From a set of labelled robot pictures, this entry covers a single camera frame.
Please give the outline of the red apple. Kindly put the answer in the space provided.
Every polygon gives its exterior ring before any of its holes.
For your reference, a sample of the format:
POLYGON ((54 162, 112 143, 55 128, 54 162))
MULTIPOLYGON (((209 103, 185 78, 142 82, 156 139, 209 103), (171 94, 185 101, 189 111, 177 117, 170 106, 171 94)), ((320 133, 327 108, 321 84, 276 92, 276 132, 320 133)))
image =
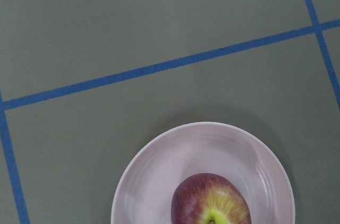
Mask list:
POLYGON ((171 223, 251 222, 244 197, 220 175, 192 175, 181 182, 173 194, 171 223))

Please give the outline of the pink plate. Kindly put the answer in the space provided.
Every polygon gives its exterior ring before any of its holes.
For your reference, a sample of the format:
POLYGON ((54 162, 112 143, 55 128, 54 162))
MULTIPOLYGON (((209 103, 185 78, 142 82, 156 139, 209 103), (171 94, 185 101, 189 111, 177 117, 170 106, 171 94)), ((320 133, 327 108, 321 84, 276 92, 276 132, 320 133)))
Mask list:
POLYGON ((143 147, 119 181, 111 222, 170 223, 176 188, 198 173, 228 179, 253 223, 295 223, 291 183, 277 157, 252 134, 215 122, 175 127, 143 147))

